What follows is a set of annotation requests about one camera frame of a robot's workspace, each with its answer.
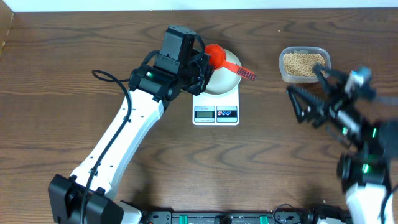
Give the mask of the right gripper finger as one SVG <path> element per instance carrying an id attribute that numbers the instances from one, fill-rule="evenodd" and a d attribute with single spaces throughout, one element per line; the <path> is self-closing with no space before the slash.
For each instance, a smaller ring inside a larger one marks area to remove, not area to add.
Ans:
<path id="1" fill-rule="evenodd" d="M 327 68 L 319 63 L 313 66 L 313 72 L 327 95 L 343 92 L 344 86 L 349 77 L 347 73 L 342 72 L 341 70 Z M 336 83 L 330 83 L 329 78 L 336 79 Z"/>
<path id="2" fill-rule="evenodd" d="M 286 92 L 292 102 L 296 119 L 299 123 L 304 121 L 312 123 L 325 123 L 325 101 L 304 88 L 289 85 Z"/>

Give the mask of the red plastic measuring scoop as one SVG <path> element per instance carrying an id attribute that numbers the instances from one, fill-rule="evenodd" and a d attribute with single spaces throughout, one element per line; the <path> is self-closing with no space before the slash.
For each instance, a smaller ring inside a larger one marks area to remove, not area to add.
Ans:
<path id="1" fill-rule="evenodd" d="M 257 78 L 257 76 L 249 69 L 244 68 L 241 65 L 228 62 L 225 49 L 218 44 L 207 45 L 205 47 L 205 53 L 210 56 L 209 63 L 214 66 L 215 69 L 226 68 L 247 80 L 255 80 Z"/>

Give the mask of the white digital kitchen scale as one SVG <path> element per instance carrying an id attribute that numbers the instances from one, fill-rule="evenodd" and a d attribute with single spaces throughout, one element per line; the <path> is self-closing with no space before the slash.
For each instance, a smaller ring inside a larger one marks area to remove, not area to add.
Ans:
<path id="1" fill-rule="evenodd" d="M 237 126 L 239 87 L 220 95 L 203 92 L 193 96 L 192 123 L 197 126 Z"/>

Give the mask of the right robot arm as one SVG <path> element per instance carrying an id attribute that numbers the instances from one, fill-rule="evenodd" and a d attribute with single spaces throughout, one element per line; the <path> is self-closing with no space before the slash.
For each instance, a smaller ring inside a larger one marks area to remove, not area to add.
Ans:
<path id="1" fill-rule="evenodd" d="M 294 85 L 287 87 L 287 94 L 299 123 L 311 122 L 314 128 L 331 123 L 339 130 L 335 138 L 345 148 L 357 148 L 355 153 L 342 154 L 336 169 L 349 220 L 393 223 L 392 201 L 397 187 L 391 184 L 390 167 L 397 158 L 397 120 L 371 123 L 356 109 L 355 103 L 364 99 L 397 105 L 397 98 L 376 93 L 367 67 L 345 73 L 316 64 L 313 72 L 327 95 L 325 100 Z"/>

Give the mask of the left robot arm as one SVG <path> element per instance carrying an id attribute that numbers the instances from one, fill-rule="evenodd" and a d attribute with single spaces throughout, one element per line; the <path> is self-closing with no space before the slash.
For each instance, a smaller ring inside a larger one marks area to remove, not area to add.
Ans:
<path id="1" fill-rule="evenodd" d="M 148 131 L 181 92 L 198 96 L 213 72 L 201 37 L 189 28 L 168 26 L 162 47 L 147 54 L 125 86 L 102 70 L 92 75 L 117 83 L 122 105 L 89 156 L 69 177 L 55 175 L 48 187 L 55 223 L 139 223 L 143 212 L 114 201 L 123 174 Z"/>

